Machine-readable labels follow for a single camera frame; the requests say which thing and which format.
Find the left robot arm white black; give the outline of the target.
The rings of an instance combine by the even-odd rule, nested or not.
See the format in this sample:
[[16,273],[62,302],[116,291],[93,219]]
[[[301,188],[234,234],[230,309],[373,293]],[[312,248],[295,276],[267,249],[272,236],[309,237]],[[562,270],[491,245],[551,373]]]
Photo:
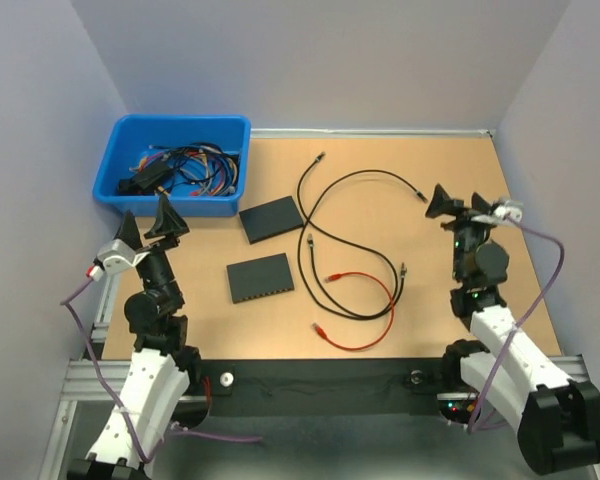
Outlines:
[[124,304],[136,340],[121,390],[115,391],[100,366],[96,378],[114,406],[99,437],[82,459],[70,462],[69,479],[147,479],[179,399],[202,382],[201,357],[187,345],[183,293],[167,252],[187,234],[186,221],[160,195],[153,226],[140,233],[135,215],[125,212],[114,239],[98,252],[84,288],[102,277],[137,272],[141,291]]

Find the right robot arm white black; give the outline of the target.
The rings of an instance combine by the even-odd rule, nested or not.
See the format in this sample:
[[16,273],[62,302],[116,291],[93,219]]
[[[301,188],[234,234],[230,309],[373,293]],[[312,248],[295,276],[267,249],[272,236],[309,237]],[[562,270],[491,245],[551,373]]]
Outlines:
[[473,194],[469,204],[436,185],[425,213],[453,234],[451,309],[473,335],[458,340],[442,357],[440,378],[452,390],[473,389],[474,409],[464,424],[483,425],[490,404],[514,431],[520,452],[538,475],[600,464],[600,391],[554,363],[524,332],[529,318],[515,318],[499,292],[510,257],[492,240],[500,225],[520,227],[522,206],[501,198],[489,203]]

